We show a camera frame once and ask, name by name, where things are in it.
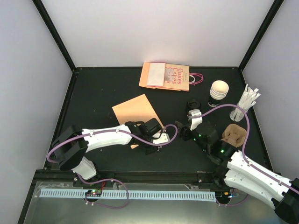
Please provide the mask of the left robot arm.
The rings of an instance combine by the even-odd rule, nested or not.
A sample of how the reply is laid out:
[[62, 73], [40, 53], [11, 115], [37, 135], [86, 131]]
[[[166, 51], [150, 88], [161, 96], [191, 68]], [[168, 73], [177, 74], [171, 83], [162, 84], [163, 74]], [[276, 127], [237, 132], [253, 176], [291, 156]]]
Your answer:
[[89, 186], [100, 182], [100, 174], [85, 154], [102, 147], [113, 145], [144, 146], [145, 153], [158, 150], [157, 144], [169, 141], [168, 135], [156, 118], [147, 122], [129, 121], [125, 124], [104, 129], [79, 129], [69, 127], [52, 144], [59, 170], [73, 171]]

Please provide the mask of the orange paper bag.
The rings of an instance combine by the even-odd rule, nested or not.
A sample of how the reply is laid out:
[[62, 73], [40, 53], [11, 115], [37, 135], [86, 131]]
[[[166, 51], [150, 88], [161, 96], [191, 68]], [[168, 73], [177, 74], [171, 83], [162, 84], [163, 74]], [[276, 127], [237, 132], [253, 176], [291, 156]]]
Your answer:
[[146, 136], [139, 129], [138, 122], [148, 122], [155, 118], [157, 122], [163, 127], [163, 124], [155, 112], [154, 108], [150, 104], [149, 100], [145, 94], [120, 103], [112, 107], [113, 112], [120, 125], [126, 124], [128, 122], [136, 122], [136, 124], [129, 124], [129, 129], [133, 135], [138, 136], [146, 141], [152, 141], [151, 137]]

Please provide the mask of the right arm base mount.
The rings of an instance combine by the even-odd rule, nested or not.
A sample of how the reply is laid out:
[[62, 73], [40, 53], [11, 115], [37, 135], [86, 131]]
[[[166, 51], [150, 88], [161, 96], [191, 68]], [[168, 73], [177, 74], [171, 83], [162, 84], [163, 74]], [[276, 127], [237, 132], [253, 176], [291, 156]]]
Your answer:
[[194, 185], [198, 186], [200, 189], [230, 189], [230, 187], [224, 183], [223, 178], [218, 177], [214, 173], [197, 173], [196, 177], [197, 181]]

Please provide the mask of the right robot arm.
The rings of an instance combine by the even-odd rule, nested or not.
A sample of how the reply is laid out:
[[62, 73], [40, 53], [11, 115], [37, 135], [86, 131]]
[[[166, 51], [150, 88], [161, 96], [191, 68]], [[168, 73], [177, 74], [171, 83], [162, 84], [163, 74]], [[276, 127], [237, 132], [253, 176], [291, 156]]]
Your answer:
[[289, 224], [299, 222], [299, 180], [290, 180], [243, 156], [247, 131], [236, 125], [226, 127], [222, 136], [209, 122], [198, 126], [175, 123], [183, 140], [193, 140], [218, 167], [213, 173], [214, 186], [239, 189], [274, 209]]

